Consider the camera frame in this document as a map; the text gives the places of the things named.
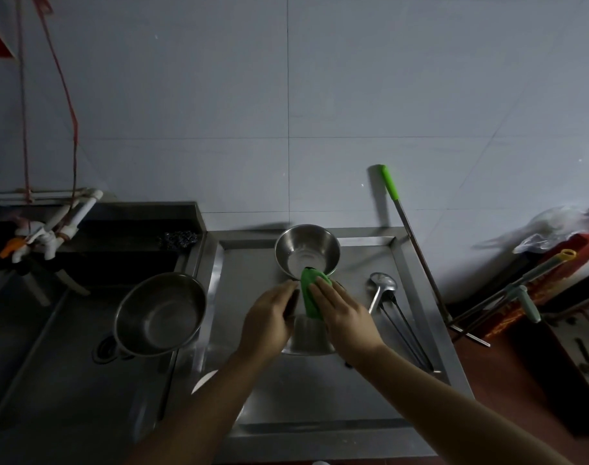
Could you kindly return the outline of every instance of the wall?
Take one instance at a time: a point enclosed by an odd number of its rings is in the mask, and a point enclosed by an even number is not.
[[[210,229],[396,225],[367,171],[386,163],[448,301],[511,258],[475,243],[589,206],[589,0],[50,1],[80,184],[119,200],[196,200]],[[64,96],[25,25],[32,186],[68,188]],[[0,60],[0,191],[23,182],[17,85]]]

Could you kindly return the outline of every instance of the red string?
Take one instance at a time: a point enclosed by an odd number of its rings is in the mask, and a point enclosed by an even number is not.
[[[79,124],[77,123],[77,116],[75,116],[75,110],[72,107],[72,102],[70,100],[70,93],[68,92],[68,87],[66,86],[66,80],[64,79],[64,74],[62,73],[62,68],[60,67],[60,62],[58,60],[58,56],[56,55],[56,51],[53,48],[53,42],[51,42],[51,35],[49,33],[49,27],[47,26],[47,21],[44,18],[44,15],[51,14],[53,12],[53,8],[49,4],[47,0],[32,0],[34,1],[34,5],[36,7],[36,12],[38,17],[40,18],[40,22],[42,24],[42,29],[44,30],[44,36],[47,38],[47,44],[49,44],[49,50],[51,51],[51,55],[53,56],[53,60],[56,63],[56,67],[58,69],[58,73],[60,79],[62,81],[62,86],[64,87],[64,94],[66,95],[66,102],[68,103],[68,110],[70,111],[70,119],[72,120],[72,197],[70,206],[73,207],[75,203],[75,192],[77,190],[77,148],[79,146]],[[70,216],[70,212],[66,214],[66,218],[64,219],[64,224],[66,224],[66,220]]]
[[[31,188],[29,186],[29,157],[27,153],[27,114],[25,106],[25,63],[23,61],[23,5],[16,0],[16,27],[18,31],[18,60],[19,81],[21,83],[21,133],[23,135],[23,177],[25,179],[25,202],[31,203]]]

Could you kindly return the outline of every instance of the sink drain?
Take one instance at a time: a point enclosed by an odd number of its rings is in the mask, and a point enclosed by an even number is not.
[[[118,357],[118,343],[112,334],[105,336],[92,350],[92,360],[96,364],[108,364]]]

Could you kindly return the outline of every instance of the stainless steel table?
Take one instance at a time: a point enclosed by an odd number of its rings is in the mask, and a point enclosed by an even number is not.
[[[439,378],[472,396],[429,282],[403,227],[332,229],[342,246],[333,278],[368,305],[372,272],[399,283],[397,302]],[[197,342],[178,352],[166,415],[197,380],[236,349],[244,316],[266,289],[285,280],[273,255],[278,231],[209,232],[197,277],[207,312]],[[302,302],[297,311],[302,311]],[[402,323],[387,305],[392,321]],[[385,342],[414,361],[383,313],[374,314]],[[215,462],[344,460],[434,455],[420,435],[338,355],[281,355],[261,376]]]

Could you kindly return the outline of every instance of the person's left hand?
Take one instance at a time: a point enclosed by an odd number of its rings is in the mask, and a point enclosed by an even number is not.
[[[292,326],[286,323],[284,311],[298,283],[288,281],[264,292],[247,313],[237,353],[245,358],[268,364],[288,342]]]

